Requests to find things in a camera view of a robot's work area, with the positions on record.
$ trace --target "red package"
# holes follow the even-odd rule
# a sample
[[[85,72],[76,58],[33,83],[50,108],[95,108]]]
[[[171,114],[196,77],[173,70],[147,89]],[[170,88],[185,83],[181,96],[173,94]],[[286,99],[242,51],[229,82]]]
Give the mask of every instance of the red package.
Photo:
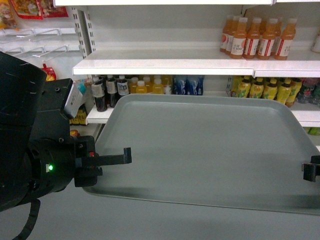
[[[57,80],[57,76],[55,73],[55,70],[52,67],[47,67],[47,65],[43,64],[43,68],[41,68],[43,71],[46,72],[46,82]]]
[[[65,6],[55,7],[54,0],[36,0],[44,18],[68,17]]]
[[[16,14],[22,19],[44,19],[36,0],[10,0]]]

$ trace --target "snack bag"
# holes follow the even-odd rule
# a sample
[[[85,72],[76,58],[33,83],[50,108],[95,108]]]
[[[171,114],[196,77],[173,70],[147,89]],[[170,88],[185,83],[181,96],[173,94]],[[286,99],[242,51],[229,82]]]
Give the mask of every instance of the snack bag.
[[[37,0],[10,0],[16,14],[22,19],[44,19]]]
[[[68,17],[65,6],[54,7],[54,0],[36,0],[44,18]]]
[[[9,0],[0,0],[0,30],[1,29],[18,30],[16,20],[10,9]]]

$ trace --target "plastic tray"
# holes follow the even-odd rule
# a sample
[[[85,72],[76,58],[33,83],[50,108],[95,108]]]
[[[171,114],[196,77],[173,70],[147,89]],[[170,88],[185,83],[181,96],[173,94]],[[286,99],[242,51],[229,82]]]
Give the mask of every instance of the plastic tray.
[[[132,163],[103,167],[94,195],[320,215],[320,181],[303,180],[318,149],[283,104],[228,97],[121,98],[96,142],[131,147]]]

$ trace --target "black cable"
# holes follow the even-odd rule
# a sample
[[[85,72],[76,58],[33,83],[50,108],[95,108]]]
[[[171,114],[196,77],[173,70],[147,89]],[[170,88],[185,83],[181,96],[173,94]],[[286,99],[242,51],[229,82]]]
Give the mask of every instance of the black cable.
[[[13,240],[26,240],[36,225],[40,210],[40,200],[35,199],[31,202],[30,213],[22,231]]]

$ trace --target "white shelf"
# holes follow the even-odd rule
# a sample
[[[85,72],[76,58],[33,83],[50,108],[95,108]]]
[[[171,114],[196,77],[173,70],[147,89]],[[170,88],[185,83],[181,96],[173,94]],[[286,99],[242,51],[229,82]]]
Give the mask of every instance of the white shelf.
[[[55,0],[56,6],[102,6],[102,5],[272,5],[273,0]]]
[[[74,75],[168,74],[320,77],[320,54],[292,50],[287,60],[231,59],[216,47],[102,49],[73,68]]]

